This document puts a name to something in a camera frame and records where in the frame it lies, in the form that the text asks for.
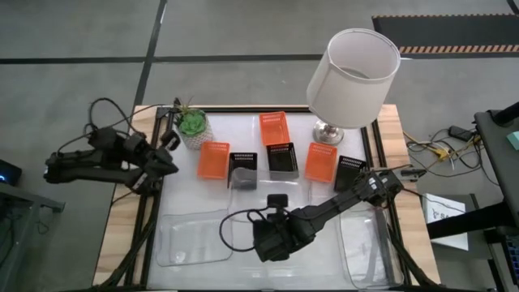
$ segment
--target transparent plastic tray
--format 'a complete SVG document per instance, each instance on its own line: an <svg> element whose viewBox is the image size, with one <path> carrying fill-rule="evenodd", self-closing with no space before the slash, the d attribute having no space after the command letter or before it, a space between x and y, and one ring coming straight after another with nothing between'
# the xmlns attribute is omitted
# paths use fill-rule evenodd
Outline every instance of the transparent plastic tray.
<svg viewBox="0 0 519 292"><path fill-rule="evenodd" d="M340 226L345 270L355 287L382 290L403 283L382 208L357 204L341 214Z"/></svg>
<svg viewBox="0 0 519 292"><path fill-rule="evenodd" d="M231 176L229 213L265 208L267 196L271 194L287 194L288 210L307 206L310 204L309 192L303 190L300 180L301 176L297 172L237 168ZM246 214L238 214L231 220L249 222Z"/></svg>
<svg viewBox="0 0 519 292"><path fill-rule="evenodd" d="M232 251L219 235L220 222L226 215L227 210L163 216L157 235L157 263L167 267L229 259ZM223 226L222 235L232 240L230 225Z"/></svg>

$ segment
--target lamp base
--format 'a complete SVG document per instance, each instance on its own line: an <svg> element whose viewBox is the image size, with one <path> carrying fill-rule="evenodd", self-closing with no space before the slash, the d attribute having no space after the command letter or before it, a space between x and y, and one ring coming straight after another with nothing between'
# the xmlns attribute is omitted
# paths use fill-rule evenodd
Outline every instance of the lamp base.
<svg viewBox="0 0 519 292"><path fill-rule="evenodd" d="M344 131L341 128L328 125L321 120L317 121L314 126L315 142L337 145L344 138Z"/></svg>

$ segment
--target concrete floor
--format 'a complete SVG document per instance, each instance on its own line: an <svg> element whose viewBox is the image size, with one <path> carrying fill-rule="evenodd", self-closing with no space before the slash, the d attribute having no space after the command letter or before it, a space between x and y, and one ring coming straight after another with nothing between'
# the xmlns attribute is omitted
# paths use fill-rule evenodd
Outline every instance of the concrete floor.
<svg viewBox="0 0 519 292"><path fill-rule="evenodd" d="M0 0L0 58L144 56L158 3ZM510 12L505 0L169 0L156 55L318 54L339 30L372 28L372 15ZM316 64L154 64L143 104L191 95L194 103L205 105L305 104ZM24 169L21 187L67 203L60 216L45 217L48 234L35 232L19 290L69 290L92 283L114 186L46 184L44 161L80 134L94 99L110 97L130 112L141 71L141 64L0 65L0 158ZM406 131L426 139L453 124L471 128L475 112L517 101L517 76L517 58L406 60L386 102L398 105ZM117 117L109 106L97 110L100 124ZM449 167L435 170L448 174ZM458 178L428 174L418 188L472 192L481 206L502 199L481 172ZM483 258L453 256L438 247L435 255L444 284L473 290L493 286Z"/></svg>

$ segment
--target orange basket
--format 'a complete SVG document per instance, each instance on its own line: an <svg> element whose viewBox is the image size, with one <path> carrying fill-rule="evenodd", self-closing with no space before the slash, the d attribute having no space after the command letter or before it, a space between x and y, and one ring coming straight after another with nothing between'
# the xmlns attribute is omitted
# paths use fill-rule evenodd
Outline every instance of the orange basket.
<svg viewBox="0 0 519 292"><path fill-rule="evenodd" d="M201 178L227 178L229 149L229 143L204 142L198 163L198 176Z"/></svg>
<svg viewBox="0 0 519 292"><path fill-rule="evenodd" d="M310 143L305 167L305 177L318 182L333 180L337 148L325 144Z"/></svg>
<svg viewBox="0 0 519 292"><path fill-rule="evenodd" d="M259 127L265 146L290 142L285 112L259 114Z"/></svg>

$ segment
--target table lamp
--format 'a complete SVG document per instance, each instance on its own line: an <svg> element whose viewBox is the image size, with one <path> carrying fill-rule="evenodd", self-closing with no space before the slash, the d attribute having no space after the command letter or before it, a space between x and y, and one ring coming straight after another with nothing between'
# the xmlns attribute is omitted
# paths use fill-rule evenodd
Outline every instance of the table lamp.
<svg viewBox="0 0 519 292"><path fill-rule="evenodd" d="M342 129L373 122L399 66L400 53L387 37L361 28L336 34L307 89L310 111L320 119L315 141L338 144Z"/></svg>

